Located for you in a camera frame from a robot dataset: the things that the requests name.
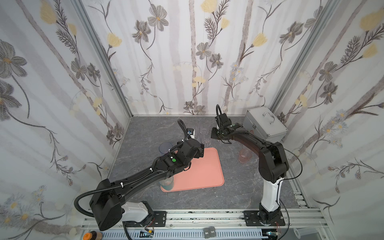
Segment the clear faceted glass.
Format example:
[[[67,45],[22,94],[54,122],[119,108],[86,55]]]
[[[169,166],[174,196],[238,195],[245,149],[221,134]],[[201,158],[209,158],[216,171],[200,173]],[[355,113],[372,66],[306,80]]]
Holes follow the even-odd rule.
[[[205,145],[205,147],[206,148],[210,147],[211,141],[210,141],[209,135],[207,133],[202,133],[201,137],[202,137],[202,143]]]

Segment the blue translucent cup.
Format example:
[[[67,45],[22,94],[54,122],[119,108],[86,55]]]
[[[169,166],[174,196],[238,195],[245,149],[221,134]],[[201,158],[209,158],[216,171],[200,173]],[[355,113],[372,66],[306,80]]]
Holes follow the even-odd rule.
[[[169,150],[173,147],[173,144],[170,142],[161,143],[159,146],[159,152],[164,155],[169,152]]]

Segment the pink rectangular tray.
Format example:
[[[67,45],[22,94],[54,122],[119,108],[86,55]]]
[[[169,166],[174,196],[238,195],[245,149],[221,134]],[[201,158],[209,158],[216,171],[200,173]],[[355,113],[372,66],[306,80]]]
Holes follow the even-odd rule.
[[[174,175],[172,189],[165,193],[220,187],[225,183],[218,150],[206,148],[202,158],[193,159],[191,168]]]

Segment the teal textured cup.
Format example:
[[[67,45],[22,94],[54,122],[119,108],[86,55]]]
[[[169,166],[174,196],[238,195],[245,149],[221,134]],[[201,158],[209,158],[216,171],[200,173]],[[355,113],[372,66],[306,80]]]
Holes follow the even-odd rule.
[[[165,191],[171,191],[174,188],[174,177],[159,181],[161,188]]]

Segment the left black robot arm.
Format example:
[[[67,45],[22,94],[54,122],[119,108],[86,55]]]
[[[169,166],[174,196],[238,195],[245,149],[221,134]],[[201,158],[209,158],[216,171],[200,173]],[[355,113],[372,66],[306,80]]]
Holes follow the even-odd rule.
[[[204,145],[193,139],[185,123],[178,119],[184,138],[164,155],[155,158],[152,165],[125,179],[110,182],[101,181],[95,190],[80,194],[74,200],[75,209],[94,218],[100,231],[106,231],[118,222],[124,221],[129,210],[124,205],[137,192],[154,182],[168,179],[187,171],[193,159],[204,156]]]

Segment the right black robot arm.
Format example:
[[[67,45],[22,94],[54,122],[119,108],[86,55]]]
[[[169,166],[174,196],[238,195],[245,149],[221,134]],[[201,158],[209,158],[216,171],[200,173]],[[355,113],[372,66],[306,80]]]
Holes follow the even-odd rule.
[[[211,137],[213,139],[239,142],[259,157],[258,170],[264,183],[258,220],[265,226],[274,223],[284,226],[280,204],[280,185],[289,170],[284,147],[280,143],[273,144],[259,139],[240,124],[232,123],[226,114],[218,113],[215,120],[217,127],[212,129]]]

